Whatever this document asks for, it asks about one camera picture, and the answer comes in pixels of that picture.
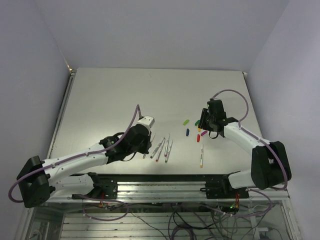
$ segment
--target white wall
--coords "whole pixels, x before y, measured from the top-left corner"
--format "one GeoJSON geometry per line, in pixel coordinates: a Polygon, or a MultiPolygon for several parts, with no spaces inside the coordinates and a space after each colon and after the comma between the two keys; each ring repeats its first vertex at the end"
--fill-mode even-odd
{"type": "Polygon", "coordinates": [[[0,33],[0,238],[10,240],[23,204],[7,192],[29,157],[46,156],[69,69],[33,0],[2,0],[0,33]]]}
{"type": "Polygon", "coordinates": [[[288,190],[306,240],[319,240],[320,1],[290,0],[248,74],[263,135],[286,146],[288,190]]]}
{"type": "Polygon", "coordinates": [[[36,0],[72,68],[249,71],[289,0],[36,0]]]}

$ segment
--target wire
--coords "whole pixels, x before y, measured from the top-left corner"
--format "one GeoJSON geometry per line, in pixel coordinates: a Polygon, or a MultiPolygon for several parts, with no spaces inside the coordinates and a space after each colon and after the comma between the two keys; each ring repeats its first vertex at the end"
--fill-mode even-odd
{"type": "Polygon", "coordinates": [[[253,229],[254,229],[253,237],[255,237],[257,227],[258,227],[258,225],[261,223],[262,219],[264,219],[264,217],[265,217],[266,215],[267,215],[267,214],[265,213],[265,214],[261,217],[260,221],[259,221],[254,227],[250,228],[249,231],[247,231],[247,232],[242,236],[242,238],[241,238],[240,240],[244,239],[244,237],[245,237],[251,230],[253,230],[253,229]]]}
{"type": "MultiPolygon", "coordinates": [[[[82,194],[77,194],[77,196],[79,196],[79,197],[81,197],[81,198],[83,198],[83,199],[86,199],[86,200],[99,201],[99,202],[101,201],[101,199],[96,199],[96,198],[87,197],[87,196],[82,195],[82,194]]],[[[103,219],[103,218],[98,218],[98,217],[94,217],[94,216],[88,215],[88,214],[86,213],[86,206],[87,206],[87,205],[85,205],[85,206],[83,207],[83,209],[82,209],[83,216],[84,216],[84,217],[87,217],[87,218],[89,218],[89,219],[93,219],[93,220],[98,220],[98,221],[103,221],[103,222],[111,222],[111,221],[116,221],[116,220],[122,219],[122,218],[124,218],[125,216],[127,216],[127,214],[129,213],[129,210],[130,210],[130,209],[129,209],[129,206],[128,206],[127,203],[125,203],[125,202],[123,202],[123,201],[115,200],[115,199],[108,199],[107,201],[110,202],[110,203],[123,204],[124,207],[126,208],[126,212],[125,212],[122,216],[120,216],[120,217],[116,217],[116,218],[112,218],[112,219],[103,219]]]]}
{"type": "Polygon", "coordinates": [[[27,240],[33,239],[34,237],[38,237],[38,234],[34,234],[33,236],[31,236],[30,238],[28,238],[27,240]]]}
{"type": "Polygon", "coordinates": [[[135,153],[133,154],[133,156],[132,156],[129,160],[121,160],[121,162],[129,162],[129,161],[131,161],[131,160],[135,157],[136,153],[137,153],[137,152],[135,152],[135,153]]]}
{"type": "Polygon", "coordinates": [[[214,137],[211,137],[210,134],[211,134],[211,131],[209,131],[209,138],[211,138],[211,139],[216,139],[217,137],[219,137],[218,132],[216,132],[216,135],[214,137]]]}
{"type": "Polygon", "coordinates": [[[238,223],[237,223],[237,220],[238,220],[238,219],[239,219],[239,218],[235,218],[235,219],[234,219],[233,227],[232,227],[232,232],[231,232],[231,237],[230,237],[231,239],[232,239],[232,236],[238,232],[238,223]]]}
{"type": "Polygon", "coordinates": [[[177,212],[175,211],[174,214],[173,214],[173,222],[175,223],[175,225],[177,225],[178,227],[180,228],[184,228],[184,229],[194,229],[194,230],[204,230],[204,229],[208,229],[209,227],[211,227],[212,225],[214,225],[213,223],[210,224],[210,225],[206,225],[206,227],[197,227],[197,226],[191,226],[190,224],[188,224],[183,218],[182,216],[177,212]],[[182,226],[181,224],[178,224],[176,222],[176,219],[175,219],[175,214],[177,214],[179,216],[179,218],[184,222],[185,226],[182,226]]]}
{"type": "Polygon", "coordinates": [[[154,226],[151,226],[149,223],[147,223],[145,220],[143,220],[140,216],[134,215],[132,211],[130,211],[130,213],[131,213],[133,216],[135,216],[136,218],[140,219],[140,220],[141,220],[142,222],[144,222],[145,224],[147,224],[149,227],[151,227],[151,228],[159,231],[159,232],[162,234],[162,236],[164,237],[164,239],[167,240],[167,237],[166,237],[166,236],[163,234],[163,232],[160,231],[158,228],[156,228],[156,227],[154,227],[154,226]]]}
{"type": "Polygon", "coordinates": [[[266,197],[269,201],[269,206],[267,207],[267,209],[265,209],[264,211],[261,211],[261,212],[253,212],[253,213],[250,213],[250,214],[246,214],[246,215],[242,215],[242,214],[230,214],[230,213],[227,213],[227,212],[223,212],[221,211],[220,209],[217,209],[217,208],[213,208],[205,203],[202,203],[202,205],[208,209],[211,209],[215,212],[218,212],[218,213],[221,213],[225,216],[229,216],[229,217],[234,217],[234,218],[248,218],[248,217],[256,217],[256,216],[262,216],[263,214],[266,214],[267,212],[269,212],[272,207],[273,207],[273,204],[272,204],[272,201],[270,199],[270,197],[268,197],[266,194],[264,194],[263,192],[261,191],[258,191],[258,190],[254,190],[252,188],[249,188],[248,191],[251,191],[251,192],[255,192],[257,194],[261,194],[262,196],[266,197]]]}
{"type": "Polygon", "coordinates": [[[269,229],[270,229],[271,231],[276,230],[276,231],[279,233],[281,240],[284,240],[284,239],[282,238],[282,235],[281,235],[281,233],[280,233],[280,231],[279,231],[278,229],[273,228],[273,227],[269,227],[269,229]]]}
{"type": "Polygon", "coordinates": [[[247,232],[242,236],[242,238],[241,238],[240,240],[242,240],[252,229],[254,229],[253,237],[255,237],[255,234],[256,234],[256,230],[257,230],[258,225],[261,223],[261,221],[264,219],[264,217],[267,215],[268,212],[266,212],[266,213],[261,217],[261,219],[259,220],[259,222],[258,222],[254,227],[250,228],[249,231],[247,231],[247,232]]]}
{"type": "Polygon", "coordinates": [[[116,141],[113,145],[107,147],[107,148],[104,148],[102,150],[98,150],[98,151],[89,151],[89,152],[84,152],[84,153],[80,153],[80,154],[77,154],[77,155],[74,155],[74,156],[70,156],[70,157],[67,157],[66,159],[63,159],[63,160],[60,160],[60,161],[57,161],[55,162],[54,164],[50,164],[48,166],[44,166],[44,167],[41,167],[39,169],[36,169],[34,171],[31,171],[29,173],[27,173],[26,175],[20,177],[9,189],[9,192],[8,192],[8,197],[9,199],[14,202],[14,203],[23,203],[24,201],[23,200],[16,200],[13,198],[12,196],[12,192],[14,190],[14,188],[19,184],[21,183],[23,180],[27,179],[28,177],[32,176],[32,175],[35,175],[41,171],[44,171],[44,170],[47,170],[47,169],[50,169],[50,168],[54,168],[55,166],[58,166],[60,164],[63,164],[63,163],[66,163],[68,161],[71,161],[71,160],[74,160],[74,159],[77,159],[77,158],[80,158],[80,157],[84,157],[84,156],[89,156],[89,155],[92,155],[92,154],[101,154],[103,152],[106,152],[106,151],[109,151],[110,149],[116,147],[124,138],[125,136],[127,135],[127,133],[129,132],[129,129],[131,128],[132,124],[134,123],[135,121],[135,118],[137,116],[137,113],[139,115],[139,118],[141,119],[142,118],[142,115],[141,115],[141,110],[140,110],[140,106],[139,104],[135,107],[135,111],[134,111],[134,114],[133,114],[133,117],[131,119],[131,122],[129,124],[129,126],[127,127],[127,129],[125,130],[124,134],[120,137],[120,139],[118,141],[116,141]]]}
{"type": "Polygon", "coordinates": [[[255,134],[251,133],[250,131],[246,130],[245,128],[243,128],[241,126],[241,122],[248,116],[248,113],[249,113],[249,104],[248,104],[248,101],[247,101],[246,97],[242,93],[240,93],[239,91],[236,91],[236,90],[233,90],[233,89],[224,89],[224,90],[218,91],[211,99],[216,98],[219,94],[221,94],[223,92],[233,92],[233,93],[236,93],[236,94],[240,95],[243,98],[243,100],[245,102],[245,106],[246,106],[246,111],[245,111],[244,116],[238,122],[239,129],[242,130],[243,132],[245,132],[246,134],[250,135],[251,137],[253,137],[257,141],[259,141],[263,145],[265,145],[265,147],[272,153],[272,155],[274,156],[274,159],[277,161],[277,163],[279,164],[279,167],[280,167],[280,169],[282,171],[283,179],[284,179],[284,185],[283,185],[283,187],[273,187],[272,186],[271,189],[274,189],[274,190],[285,190],[287,188],[287,186],[288,186],[288,176],[287,176],[285,167],[282,164],[282,162],[280,161],[280,158],[278,157],[278,155],[269,146],[269,144],[267,144],[265,141],[260,139],[260,137],[256,136],[255,134]]]}

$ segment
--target table surface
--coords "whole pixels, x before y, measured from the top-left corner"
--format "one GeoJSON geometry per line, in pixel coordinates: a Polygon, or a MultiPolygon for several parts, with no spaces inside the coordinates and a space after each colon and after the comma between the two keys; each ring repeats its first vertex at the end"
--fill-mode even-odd
{"type": "MultiPolygon", "coordinates": [[[[251,155],[234,142],[210,139],[208,134],[197,142],[202,108],[216,92],[234,89],[249,102],[249,114],[242,124],[260,135],[260,129],[241,71],[79,68],[68,96],[67,105],[52,146],[51,158],[81,151],[101,139],[124,132],[135,107],[142,115],[155,118],[156,133],[150,152],[163,137],[173,139],[168,163],[162,154],[159,162],[137,153],[129,162],[89,168],[82,173],[98,174],[227,174],[251,167],[251,155]],[[204,145],[200,168],[201,143],[204,145]]],[[[218,96],[228,117],[240,119],[246,112],[242,98],[233,92],[218,96]]]]}

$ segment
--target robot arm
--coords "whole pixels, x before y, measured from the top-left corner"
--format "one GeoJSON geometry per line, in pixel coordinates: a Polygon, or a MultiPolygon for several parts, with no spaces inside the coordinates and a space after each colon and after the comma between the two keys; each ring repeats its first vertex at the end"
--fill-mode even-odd
{"type": "Polygon", "coordinates": [[[27,177],[18,184],[24,206],[33,208],[56,196],[75,198],[76,194],[82,194],[96,198],[102,193],[112,193],[116,185],[102,181],[96,173],[72,175],[88,168],[123,161],[125,157],[132,154],[148,154],[151,147],[151,127],[154,123],[153,117],[142,117],[115,145],[114,143],[119,141],[119,136],[124,132],[107,136],[91,147],[67,156],[42,161],[39,156],[30,158],[17,176],[17,180],[36,169],[44,168],[44,170],[27,177]]]}
{"type": "Polygon", "coordinates": [[[291,179],[286,149],[281,142],[270,142],[239,126],[237,119],[227,117],[223,103],[219,99],[211,99],[207,102],[207,106],[208,109],[202,109],[198,127],[230,139],[251,155],[250,169],[228,176],[232,188],[258,187],[263,190],[284,182],[284,174],[269,147],[283,165],[287,180],[291,179]]]}

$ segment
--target purple cable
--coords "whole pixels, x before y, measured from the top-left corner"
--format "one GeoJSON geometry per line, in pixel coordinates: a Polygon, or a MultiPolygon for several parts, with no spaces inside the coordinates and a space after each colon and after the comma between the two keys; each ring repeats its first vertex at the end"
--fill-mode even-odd
{"type": "Polygon", "coordinates": [[[257,141],[259,141],[263,145],[265,145],[265,147],[272,153],[272,155],[274,156],[275,160],[279,164],[279,167],[280,167],[280,169],[282,171],[282,174],[283,174],[284,185],[283,185],[283,187],[274,187],[274,186],[272,186],[270,188],[271,189],[275,189],[275,190],[286,190],[286,188],[288,186],[288,176],[287,176],[285,167],[282,164],[282,162],[280,161],[278,155],[275,153],[275,151],[265,141],[261,140],[259,137],[257,137],[253,133],[251,133],[251,132],[247,131],[246,129],[244,129],[243,127],[241,127],[241,122],[248,116],[248,113],[249,113],[249,104],[248,104],[248,101],[247,101],[246,97],[242,93],[238,92],[237,90],[224,89],[224,90],[218,91],[211,99],[214,99],[215,97],[217,97],[219,94],[221,94],[223,92],[234,92],[234,93],[240,95],[243,98],[243,100],[245,101],[245,105],[246,105],[245,115],[239,120],[238,126],[243,132],[245,132],[246,134],[250,135],[251,137],[253,137],[257,141]]]}
{"type": "Polygon", "coordinates": [[[272,153],[272,155],[275,157],[275,160],[278,162],[279,167],[282,171],[283,174],[283,178],[284,178],[284,185],[283,187],[274,187],[272,186],[271,189],[275,189],[275,190],[285,190],[288,186],[288,176],[285,170],[284,165],[282,164],[282,162],[280,161],[280,158],[278,157],[278,155],[275,153],[275,151],[269,146],[269,144],[267,144],[265,141],[263,141],[262,139],[260,139],[259,137],[257,137],[256,135],[254,135],[253,133],[247,131],[244,128],[240,128],[242,131],[244,131],[246,134],[250,135],[251,137],[253,137],[254,139],[256,139],[257,141],[259,141],[260,143],[262,143],[263,145],[266,146],[266,148],[272,153]]]}
{"type": "MultiPolygon", "coordinates": [[[[91,197],[87,197],[85,195],[82,195],[82,194],[77,194],[78,196],[80,196],[81,198],[83,199],[87,199],[87,200],[92,200],[92,201],[99,201],[101,202],[102,199],[96,199],[96,198],[91,198],[91,197]]],[[[103,219],[103,218],[98,218],[98,217],[94,217],[94,216],[90,216],[86,213],[86,205],[83,207],[82,209],[82,212],[83,212],[83,215],[89,219],[94,219],[94,220],[98,220],[98,221],[104,221],[104,222],[111,222],[111,221],[116,221],[116,220],[119,220],[119,219],[122,219],[124,218],[125,216],[127,216],[127,214],[129,213],[129,206],[127,203],[123,202],[123,201],[118,201],[118,200],[114,200],[114,199],[107,199],[106,202],[110,202],[110,203],[118,203],[118,204],[123,204],[126,208],[126,212],[125,214],[123,214],[122,216],[120,217],[116,217],[116,218],[113,218],[113,219],[103,219]]]]}
{"type": "MultiPolygon", "coordinates": [[[[105,149],[102,149],[102,150],[99,150],[99,151],[90,151],[90,152],[87,153],[87,155],[89,156],[89,155],[92,155],[92,154],[101,154],[101,153],[106,152],[106,151],[114,148],[115,146],[117,146],[117,145],[125,138],[125,136],[126,136],[127,133],[129,132],[129,129],[131,128],[132,124],[134,123],[134,121],[135,121],[135,119],[136,119],[137,113],[139,114],[139,119],[141,119],[141,118],[142,118],[142,115],[141,115],[141,110],[140,110],[139,104],[135,107],[135,111],[134,111],[134,114],[133,114],[133,117],[132,117],[132,120],[131,120],[129,126],[127,127],[127,129],[125,130],[125,132],[123,133],[123,135],[120,137],[120,139],[119,139],[118,141],[116,141],[113,145],[111,145],[111,146],[109,146],[109,147],[107,147],[107,148],[105,148],[105,149]]],[[[14,203],[23,203],[23,202],[24,202],[23,200],[16,200],[16,199],[14,199],[14,198],[12,197],[12,192],[13,192],[14,188],[15,188],[19,183],[21,183],[23,180],[25,180],[26,178],[28,178],[28,177],[36,174],[36,173],[39,173],[39,172],[44,171],[44,170],[47,170],[47,169],[49,169],[49,168],[53,168],[54,166],[58,166],[58,165],[63,164],[63,163],[65,163],[65,162],[71,161],[71,160],[76,159],[76,158],[84,157],[84,156],[86,156],[86,153],[80,153],[80,154],[77,154],[77,155],[74,155],[74,156],[70,156],[70,157],[68,157],[68,158],[66,158],[66,159],[57,161],[55,164],[50,164],[50,165],[48,165],[48,166],[41,167],[41,168],[39,168],[39,169],[37,169],[37,170],[34,170],[34,171],[32,171],[32,172],[29,172],[28,174],[20,177],[20,178],[10,187],[9,192],[8,192],[8,197],[9,197],[9,199],[10,199],[12,202],[14,202],[14,203]]]]}
{"type": "Polygon", "coordinates": [[[244,102],[245,102],[245,105],[246,105],[245,115],[244,115],[244,116],[239,120],[239,122],[238,122],[238,125],[239,125],[239,128],[240,128],[240,127],[241,127],[241,122],[248,116],[248,113],[249,113],[249,103],[248,103],[246,97],[245,97],[241,92],[239,92],[239,91],[237,91],[237,90],[233,90],[233,89],[224,89],[224,90],[218,91],[215,95],[213,95],[213,97],[212,97],[211,99],[215,99],[216,96],[218,96],[219,94],[221,94],[221,93],[223,93],[223,92],[234,92],[234,93],[236,93],[236,94],[239,94],[239,95],[243,98],[243,100],[244,100],[244,102]]]}

